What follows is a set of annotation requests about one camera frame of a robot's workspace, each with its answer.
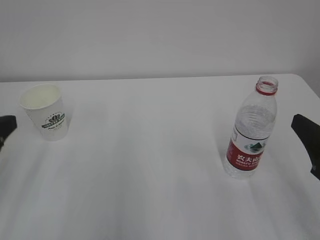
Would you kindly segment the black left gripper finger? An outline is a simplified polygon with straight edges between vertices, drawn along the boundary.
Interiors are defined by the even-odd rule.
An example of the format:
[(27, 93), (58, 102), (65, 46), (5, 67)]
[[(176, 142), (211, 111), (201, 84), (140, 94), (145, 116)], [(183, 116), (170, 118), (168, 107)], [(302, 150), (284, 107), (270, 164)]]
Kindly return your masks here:
[(6, 139), (17, 128), (17, 119), (14, 115), (4, 115), (0, 117), (0, 150), (4, 146)]

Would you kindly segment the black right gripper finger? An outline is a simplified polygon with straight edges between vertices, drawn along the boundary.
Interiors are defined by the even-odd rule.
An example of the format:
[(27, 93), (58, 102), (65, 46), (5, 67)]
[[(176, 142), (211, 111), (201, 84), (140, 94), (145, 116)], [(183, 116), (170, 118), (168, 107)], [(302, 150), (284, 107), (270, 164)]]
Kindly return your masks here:
[(304, 145), (311, 162), (310, 173), (320, 179), (320, 126), (307, 117), (293, 116), (291, 128)]

